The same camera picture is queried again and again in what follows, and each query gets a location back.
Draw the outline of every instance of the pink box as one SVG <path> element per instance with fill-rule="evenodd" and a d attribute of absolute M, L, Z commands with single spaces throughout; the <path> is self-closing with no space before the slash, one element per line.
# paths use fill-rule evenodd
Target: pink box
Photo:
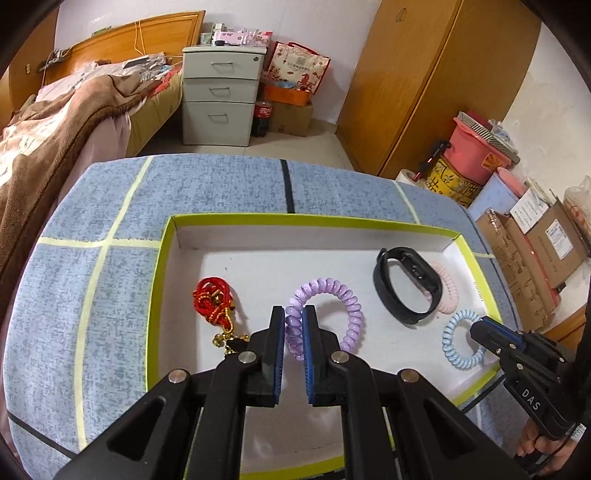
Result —
<path fill-rule="evenodd" d="M 255 47 L 268 47 L 271 44 L 271 37 L 273 36 L 273 32 L 263 32 L 259 31 L 256 35 L 252 44 Z"/>
<path fill-rule="evenodd" d="M 242 45 L 245 37 L 244 32 L 216 32 L 213 40 L 223 40 L 227 45 Z"/>

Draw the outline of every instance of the red charm necklace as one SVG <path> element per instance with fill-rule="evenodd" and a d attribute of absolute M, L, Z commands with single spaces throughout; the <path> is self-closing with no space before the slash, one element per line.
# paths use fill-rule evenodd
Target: red charm necklace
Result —
<path fill-rule="evenodd" d="M 202 279 L 193 292 L 193 307 L 209 323 L 222 327 L 222 333 L 213 337 L 213 344 L 225 346 L 226 354 L 234 353 L 228 345 L 228 340 L 236 338 L 234 322 L 230 317 L 230 312 L 234 310 L 234 299 L 228 282 L 219 277 Z M 248 341 L 248 335 L 240 335 L 238 338 Z"/>

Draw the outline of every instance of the black fitness band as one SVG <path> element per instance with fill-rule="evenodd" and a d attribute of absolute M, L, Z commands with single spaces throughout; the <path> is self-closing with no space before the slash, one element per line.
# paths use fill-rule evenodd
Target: black fitness band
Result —
<path fill-rule="evenodd" d="M 414 312 L 400 301 L 390 280 L 388 260 L 398 260 L 403 269 L 414 278 L 420 286 L 431 294 L 431 306 L 424 312 Z M 441 301 L 443 286 L 441 278 L 423 257 L 409 247 L 396 247 L 391 250 L 382 248 L 378 254 L 374 268 L 374 285 L 388 311 L 406 325 L 415 325 L 419 320 L 434 312 Z"/>

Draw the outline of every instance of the tiled floor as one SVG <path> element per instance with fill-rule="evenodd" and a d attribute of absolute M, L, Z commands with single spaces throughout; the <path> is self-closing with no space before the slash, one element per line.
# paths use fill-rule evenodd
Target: tiled floor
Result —
<path fill-rule="evenodd" d="M 217 145 L 183 145 L 182 139 L 170 129 L 162 129 L 145 146 L 140 155 L 162 153 L 221 153 L 250 157 L 283 158 L 326 167 L 353 170 L 347 154 L 335 134 L 311 129 L 307 137 L 267 133 L 251 138 L 249 147 Z"/>

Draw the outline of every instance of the human hand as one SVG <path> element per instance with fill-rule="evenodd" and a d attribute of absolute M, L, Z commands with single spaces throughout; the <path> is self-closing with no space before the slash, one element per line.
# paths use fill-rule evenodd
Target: human hand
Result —
<path fill-rule="evenodd" d="M 519 443 L 517 444 L 517 455 L 523 457 L 526 454 L 534 453 L 536 450 L 549 455 L 558 449 L 563 444 L 563 442 L 564 439 L 550 440 L 543 435 L 540 435 L 540 431 L 538 430 L 538 427 L 534 421 L 532 419 L 528 419 L 525 426 L 523 427 L 523 432 L 521 432 Z M 564 447 L 561 448 L 560 451 L 556 453 L 556 455 L 554 455 L 550 463 L 542 468 L 538 475 L 548 475 L 560 470 L 566 463 L 566 460 L 569 459 L 576 446 L 577 442 L 569 439 L 566 442 L 566 445 L 564 445 Z"/>

